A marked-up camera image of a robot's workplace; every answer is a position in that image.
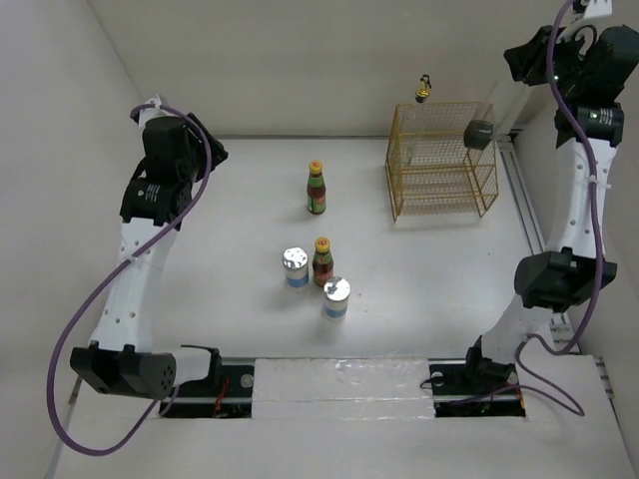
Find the glass oil bottle gold spout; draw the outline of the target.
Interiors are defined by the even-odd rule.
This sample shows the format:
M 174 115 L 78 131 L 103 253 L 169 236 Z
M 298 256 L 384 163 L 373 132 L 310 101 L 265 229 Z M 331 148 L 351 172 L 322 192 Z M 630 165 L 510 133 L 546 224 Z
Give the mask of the glass oil bottle gold spout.
M 483 151 L 493 140 L 495 120 L 492 104 L 480 102 L 468 121 L 463 132 L 463 144 L 466 149 Z

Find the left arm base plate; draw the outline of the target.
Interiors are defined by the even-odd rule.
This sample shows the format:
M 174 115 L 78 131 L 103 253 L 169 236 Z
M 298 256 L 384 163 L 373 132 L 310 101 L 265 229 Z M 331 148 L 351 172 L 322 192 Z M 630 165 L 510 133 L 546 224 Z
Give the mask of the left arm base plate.
M 212 379 L 180 386 L 173 401 L 158 406 L 161 417 L 172 419 L 249 419 L 255 383 L 254 359 L 223 358 Z

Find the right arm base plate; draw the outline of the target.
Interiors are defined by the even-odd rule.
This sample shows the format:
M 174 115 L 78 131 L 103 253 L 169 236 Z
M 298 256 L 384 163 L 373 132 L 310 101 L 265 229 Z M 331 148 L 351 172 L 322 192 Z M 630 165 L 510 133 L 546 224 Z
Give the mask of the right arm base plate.
M 464 359 L 432 359 L 420 387 L 429 389 L 434 415 L 443 418 L 520 417 L 526 415 L 518 379 L 470 375 Z

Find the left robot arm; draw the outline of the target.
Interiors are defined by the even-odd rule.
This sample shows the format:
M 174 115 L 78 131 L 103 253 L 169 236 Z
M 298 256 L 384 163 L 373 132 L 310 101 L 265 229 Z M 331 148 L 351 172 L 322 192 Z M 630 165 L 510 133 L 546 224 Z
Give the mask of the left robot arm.
M 170 249 L 228 153 L 194 114 L 160 97 L 136 107 L 131 118 L 141 129 L 144 156 L 120 206 L 119 263 L 107 280 L 98 325 L 87 346 L 72 350 L 70 366 L 102 394 L 161 401 L 188 382 L 212 395 L 223 381 L 213 352 L 196 346 L 155 351 L 153 321 Z

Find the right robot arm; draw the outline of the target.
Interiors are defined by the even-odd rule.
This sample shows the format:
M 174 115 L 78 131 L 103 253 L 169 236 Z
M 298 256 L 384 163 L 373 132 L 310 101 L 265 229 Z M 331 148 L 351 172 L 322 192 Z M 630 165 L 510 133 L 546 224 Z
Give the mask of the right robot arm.
M 605 258 L 601 223 L 609 170 L 623 137 L 617 98 L 638 65 L 638 33 L 609 27 L 586 47 L 576 35 L 544 26 L 504 58 L 514 81 L 547 84 L 557 102 L 556 210 L 544 251 L 519 263 L 513 299 L 467 351 L 460 381 L 474 394 L 506 383 L 520 345 L 551 314 L 582 303 L 594 307 L 616 276 L 616 263 Z

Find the red sauce bottle yellow cap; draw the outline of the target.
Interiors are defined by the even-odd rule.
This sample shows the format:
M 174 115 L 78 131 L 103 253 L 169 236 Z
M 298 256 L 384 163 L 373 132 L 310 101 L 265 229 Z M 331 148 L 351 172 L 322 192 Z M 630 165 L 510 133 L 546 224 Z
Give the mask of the red sauce bottle yellow cap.
M 321 215 L 325 211 L 325 181 L 322 172 L 322 162 L 312 161 L 309 164 L 307 183 L 307 207 L 313 215 Z

